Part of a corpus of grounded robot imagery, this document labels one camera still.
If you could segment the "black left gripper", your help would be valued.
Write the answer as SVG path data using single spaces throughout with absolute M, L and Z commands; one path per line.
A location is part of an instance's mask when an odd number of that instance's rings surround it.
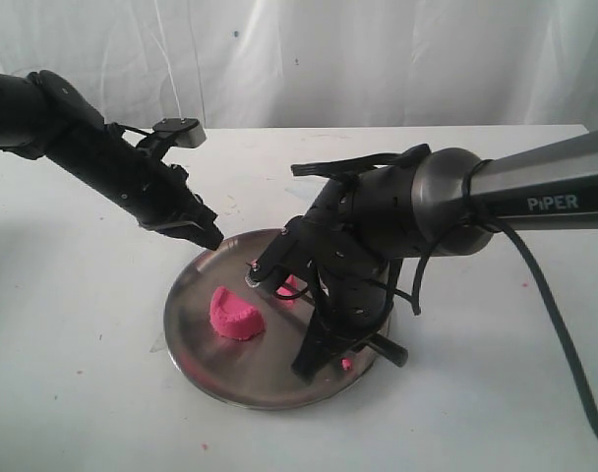
M 202 206 L 187 186 L 188 172 L 177 164 L 153 164 L 126 191 L 126 210 L 153 231 L 183 228 L 186 240 L 216 250 L 224 240 L 217 214 Z

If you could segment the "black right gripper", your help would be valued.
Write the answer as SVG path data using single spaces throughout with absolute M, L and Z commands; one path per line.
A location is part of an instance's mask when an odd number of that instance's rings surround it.
M 305 384 L 335 357 L 336 344 L 367 344 L 393 305 L 395 261 L 360 251 L 310 248 L 305 281 L 315 307 L 292 372 Z

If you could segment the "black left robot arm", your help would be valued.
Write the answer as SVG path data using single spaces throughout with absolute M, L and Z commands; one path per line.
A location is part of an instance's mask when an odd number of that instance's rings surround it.
M 136 144 L 126 126 L 108 123 L 57 74 L 0 74 L 0 150 L 28 160 L 47 157 L 135 217 L 149 231 L 215 250 L 223 235 L 216 213 L 187 186 L 188 172 L 166 164 L 171 148 L 206 139 L 195 118 L 167 118 Z

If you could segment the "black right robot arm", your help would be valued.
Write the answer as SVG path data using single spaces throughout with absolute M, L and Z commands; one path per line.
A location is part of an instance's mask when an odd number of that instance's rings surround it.
M 431 257 L 474 254 L 495 233 L 598 228 L 598 131 L 500 159 L 419 145 L 292 171 L 326 179 L 288 225 L 290 269 L 315 302 L 292 365 L 305 381 L 365 347 L 404 364 L 404 348 L 377 339 L 404 259 L 423 273 Z

